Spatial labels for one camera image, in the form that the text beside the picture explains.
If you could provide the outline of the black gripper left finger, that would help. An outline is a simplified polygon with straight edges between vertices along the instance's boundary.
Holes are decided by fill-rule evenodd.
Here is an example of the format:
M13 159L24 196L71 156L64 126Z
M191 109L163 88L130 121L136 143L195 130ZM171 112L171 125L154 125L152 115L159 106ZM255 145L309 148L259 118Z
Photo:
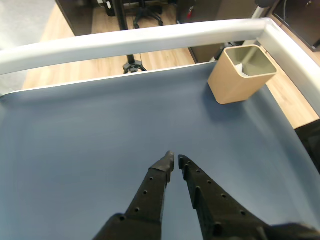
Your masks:
M113 215L94 239L160 240L165 193L174 161L174 153L168 151L153 164L126 212Z

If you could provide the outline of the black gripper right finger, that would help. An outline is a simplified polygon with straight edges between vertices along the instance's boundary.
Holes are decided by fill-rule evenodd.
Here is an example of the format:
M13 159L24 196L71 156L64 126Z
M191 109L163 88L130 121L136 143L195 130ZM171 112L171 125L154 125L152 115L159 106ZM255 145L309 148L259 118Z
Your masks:
M250 213L185 155L178 166L204 240L268 240L267 224Z

